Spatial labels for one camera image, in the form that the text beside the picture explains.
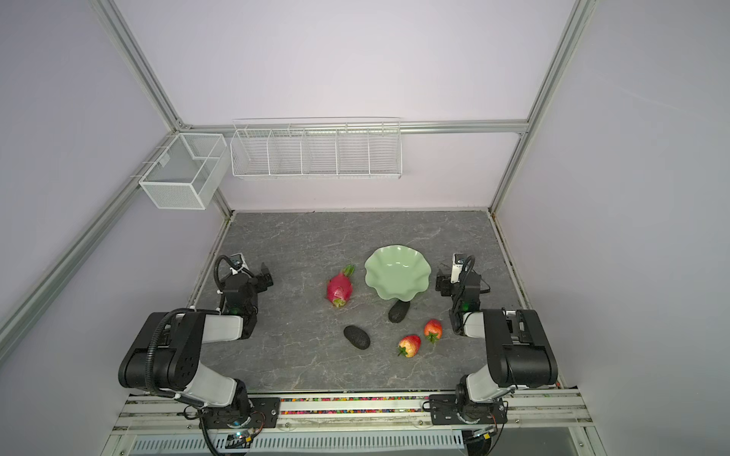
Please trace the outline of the red fake strawberry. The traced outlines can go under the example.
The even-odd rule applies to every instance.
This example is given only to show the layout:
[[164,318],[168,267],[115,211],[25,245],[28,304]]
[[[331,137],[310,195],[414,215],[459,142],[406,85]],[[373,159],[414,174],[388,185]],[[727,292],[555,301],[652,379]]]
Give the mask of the red fake strawberry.
[[443,327],[439,320],[429,320],[423,328],[424,337],[431,343],[435,344],[441,340],[443,336]]
[[416,334],[405,336],[398,342],[398,354],[406,358],[415,357],[421,347],[421,339]]

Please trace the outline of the dark fake avocado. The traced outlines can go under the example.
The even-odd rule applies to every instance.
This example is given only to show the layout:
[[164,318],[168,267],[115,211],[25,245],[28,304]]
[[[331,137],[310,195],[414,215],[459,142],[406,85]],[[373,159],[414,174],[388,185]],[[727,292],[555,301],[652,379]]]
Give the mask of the dark fake avocado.
[[410,301],[397,300],[389,309],[388,319],[391,323],[401,323],[408,315],[411,307]]
[[361,351],[367,350],[371,346],[370,336],[358,326],[346,326],[343,335],[354,347]]

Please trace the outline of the pink fake dragon fruit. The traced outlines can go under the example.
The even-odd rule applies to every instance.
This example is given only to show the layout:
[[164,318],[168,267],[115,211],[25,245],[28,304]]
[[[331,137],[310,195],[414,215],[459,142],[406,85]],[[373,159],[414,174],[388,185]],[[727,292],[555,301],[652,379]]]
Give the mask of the pink fake dragon fruit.
[[355,272],[355,265],[349,264],[333,277],[327,285],[326,297],[336,308],[344,307],[353,294],[351,275]]

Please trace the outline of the dark fake avocado front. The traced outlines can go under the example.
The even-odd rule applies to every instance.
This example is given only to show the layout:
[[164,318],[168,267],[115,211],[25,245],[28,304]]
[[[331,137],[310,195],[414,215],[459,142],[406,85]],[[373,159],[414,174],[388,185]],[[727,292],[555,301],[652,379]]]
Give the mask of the dark fake avocado front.
[[371,346],[370,336],[358,326],[346,326],[343,335],[354,347],[361,351],[367,350]]

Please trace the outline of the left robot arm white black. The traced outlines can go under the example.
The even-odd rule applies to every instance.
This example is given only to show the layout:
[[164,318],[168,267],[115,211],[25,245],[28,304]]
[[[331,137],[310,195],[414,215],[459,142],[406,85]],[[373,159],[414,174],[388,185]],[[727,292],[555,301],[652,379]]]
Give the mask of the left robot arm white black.
[[199,410],[209,427],[241,429],[256,413],[245,383],[205,366],[201,353],[205,344],[251,338],[259,294],[274,281],[266,265],[254,273],[230,256],[219,256],[212,273],[218,307],[151,313],[121,362],[118,381],[126,389]]

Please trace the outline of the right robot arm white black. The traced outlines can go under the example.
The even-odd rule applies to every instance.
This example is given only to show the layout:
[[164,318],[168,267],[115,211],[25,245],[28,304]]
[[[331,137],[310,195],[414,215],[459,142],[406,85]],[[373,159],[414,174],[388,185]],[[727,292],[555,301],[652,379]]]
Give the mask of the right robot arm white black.
[[482,310],[481,277],[473,271],[462,271],[456,280],[438,273],[435,290],[452,300],[454,333],[481,339],[486,353],[485,366],[457,384],[452,416],[466,424],[502,424],[507,395],[520,387],[557,384],[557,361],[536,311]]

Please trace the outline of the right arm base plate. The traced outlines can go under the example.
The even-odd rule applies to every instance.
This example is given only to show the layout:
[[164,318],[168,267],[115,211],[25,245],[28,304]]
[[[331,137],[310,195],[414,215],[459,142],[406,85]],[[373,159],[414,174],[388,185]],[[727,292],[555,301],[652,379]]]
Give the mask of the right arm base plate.
[[431,394],[422,403],[434,425],[502,425],[507,423],[507,406],[503,401],[475,403],[456,394]]

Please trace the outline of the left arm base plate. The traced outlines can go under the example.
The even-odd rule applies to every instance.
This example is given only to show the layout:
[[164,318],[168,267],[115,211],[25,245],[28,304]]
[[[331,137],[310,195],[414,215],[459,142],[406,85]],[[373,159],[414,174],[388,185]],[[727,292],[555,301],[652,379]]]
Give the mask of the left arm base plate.
[[255,396],[248,399],[242,410],[233,406],[207,408],[202,419],[207,429],[273,429],[280,409],[281,397]]

